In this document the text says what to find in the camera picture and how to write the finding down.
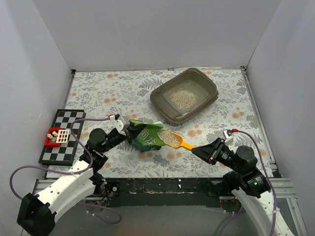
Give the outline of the grey litter box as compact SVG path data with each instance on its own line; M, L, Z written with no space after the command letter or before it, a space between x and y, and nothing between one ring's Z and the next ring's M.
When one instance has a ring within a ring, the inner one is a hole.
M150 101L172 125L180 125L213 104L215 83L197 68L189 68L152 91Z

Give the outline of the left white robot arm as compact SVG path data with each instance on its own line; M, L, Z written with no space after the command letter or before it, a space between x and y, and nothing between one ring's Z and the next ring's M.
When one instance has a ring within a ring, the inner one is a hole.
M117 120L107 134L97 128L90 132L86 150L72 168L37 194L26 194L21 201L17 223L31 236L47 236L57 221L85 197L101 196L105 185L98 170L107 161L105 153L125 140L132 142L146 127Z

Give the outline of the green litter bag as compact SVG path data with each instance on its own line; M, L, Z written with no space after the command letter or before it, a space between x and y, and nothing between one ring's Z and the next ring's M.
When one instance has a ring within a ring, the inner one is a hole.
M162 131L163 124L158 122L144 122L135 119L130 119L129 122L146 124L146 128L132 142L134 148L140 152L160 150L166 144L158 137L158 132Z

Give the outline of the yellow plastic scoop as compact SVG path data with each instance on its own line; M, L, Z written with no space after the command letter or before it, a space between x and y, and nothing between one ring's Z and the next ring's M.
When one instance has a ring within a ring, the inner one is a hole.
M162 130L158 132L158 137L168 146L172 148L185 148L186 150L192 150L195 148L195 146L187 143L184 141L184 139L171 131L168 130Z

